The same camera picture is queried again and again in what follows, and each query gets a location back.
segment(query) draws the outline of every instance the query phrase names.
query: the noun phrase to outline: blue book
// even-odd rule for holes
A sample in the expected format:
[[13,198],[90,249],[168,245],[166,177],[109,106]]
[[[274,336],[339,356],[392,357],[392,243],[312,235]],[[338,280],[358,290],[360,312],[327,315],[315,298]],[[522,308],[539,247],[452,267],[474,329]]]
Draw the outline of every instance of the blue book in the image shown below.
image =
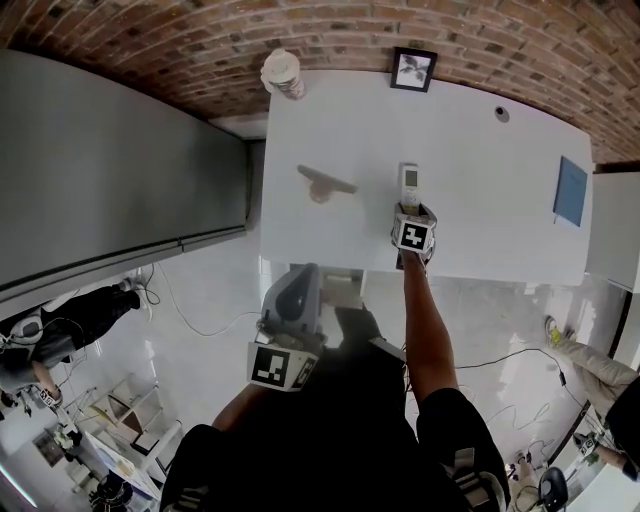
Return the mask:
[[584,198],[587,194],[587,173],[568,158],[560,161],[560,177],[553,211],[580,227]]

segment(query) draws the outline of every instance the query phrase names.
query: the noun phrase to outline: white tile floor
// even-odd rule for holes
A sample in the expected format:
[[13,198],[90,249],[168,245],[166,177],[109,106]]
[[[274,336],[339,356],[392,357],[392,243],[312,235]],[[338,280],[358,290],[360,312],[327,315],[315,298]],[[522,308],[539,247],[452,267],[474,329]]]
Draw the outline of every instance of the white tile floor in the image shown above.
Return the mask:
[[[216,336],[199,336],[178,315],[169,283],[185,317],[205,333],[224,329],[242,313],[259,311],[270,282],[268,268],[260,265],[259,236],[256,226],[244,238],[156,265],[150,288],[162,303],[154,308],[153,321],[146,323],[145,315],[137,312],[122,318],[99,344],[89,348],[88,360],[75,370],[69,382],[73,390],[65,387],[65,396],[72,399],[91,385],[104,388],[127,372],[155,373],[165,406],[183,422],[185,431],[210,423],[245,385],[246,346],[255,336],[257,315],[240,317]],[[590,276],[577,288],[528,290],[523,284],[451,278],[434,278],[432,288],[459,365],[490,361],[525,347],[543,347],[546,314],[553,314],[561,327],[575,328],[581,341],[606,351],[624,298],[620,290]],[[364,299],[383,335],[402,345],[402,275],[370,274]],[[335,327],[328,331],[334,341],[338,339]],[[569,389],[584,401],[570,366],[562,364]],[[64,375],[64,368],[56,369],[59,380]],[[579,409],[560,387],[553,362],[539,353],[460,370],[459,381],[489,422],[507,461],[537,439],[549,443],[544,453],[551,454]],[[407,418],[412,423],[415,411],[415,401],[410,399]],[[541,458],[540,448],[538,443],[532,450],[534,461]]]

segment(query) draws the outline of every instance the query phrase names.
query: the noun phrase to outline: black shirt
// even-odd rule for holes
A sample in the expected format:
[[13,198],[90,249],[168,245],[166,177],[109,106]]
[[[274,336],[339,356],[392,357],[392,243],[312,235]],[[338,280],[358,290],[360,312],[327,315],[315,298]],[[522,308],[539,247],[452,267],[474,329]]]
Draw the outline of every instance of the black shirt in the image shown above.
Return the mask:
[[[638,438],[637,409],[640,403],[640,378],[634,380],[622,395],[615,401],[606,421],[613,434],[616,445],[624,450],[627,456],[640,466],[640,438]],[[634,465],[628,465],[625,474],[637,480],[637,470]]]
[[420,404],[418,442],[404,416],[402,364],[379,352],[373,363],[323,357],[301,392],[267,396],[238,430],[193,428],[171,465],[161,510],[353,503],[467,511],[443,467],[465,448],[475,450],[476,471],[497,477],[508,503],[504,463],[473,405],[455,389],[432,393]]

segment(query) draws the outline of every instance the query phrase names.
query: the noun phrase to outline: framed picture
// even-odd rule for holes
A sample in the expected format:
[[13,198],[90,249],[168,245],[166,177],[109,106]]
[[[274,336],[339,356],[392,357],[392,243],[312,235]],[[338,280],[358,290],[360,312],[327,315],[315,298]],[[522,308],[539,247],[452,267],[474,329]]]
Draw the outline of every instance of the framed picture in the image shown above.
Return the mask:
[[437,59],[437,53],[396,47],[391,73],[391,87],[427,92]]

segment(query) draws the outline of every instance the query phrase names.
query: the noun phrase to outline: shoe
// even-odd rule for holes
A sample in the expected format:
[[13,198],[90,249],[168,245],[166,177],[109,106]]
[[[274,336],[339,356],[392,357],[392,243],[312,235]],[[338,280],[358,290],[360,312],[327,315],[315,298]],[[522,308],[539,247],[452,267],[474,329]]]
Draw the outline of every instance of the shoe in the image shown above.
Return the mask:
[[588,436],[575,432],[573,434],[573,444],[576,445],[576,448],[580,450],[580,454],[583,457],[588,457],[591,455],[596,448],[599,446],[596,441],[596,436],[593,432],[589,433]]
[[122,288],[122,290],[125,292],[136,292],[136,295],[138,295],[138,298],[140,299],[140,309],[143,311],[147,311],[147,322],[151,322],[151,319],[153,318],[153,308],[151,307],[151,303],[147,299],[147,294],[145,292],[142,279],[134,280],[128,277],[120,283],[120,288]]
[[558,329],[556,319],[548,316],[544,323],[544,329],[547,333],[547,345],[556,348],[562,341],[562,333]]
[[567,329],[567,331],[564,333],[564,337],[565,339],[573,341],[574,343],[578,341],[578,334],[573,329]]

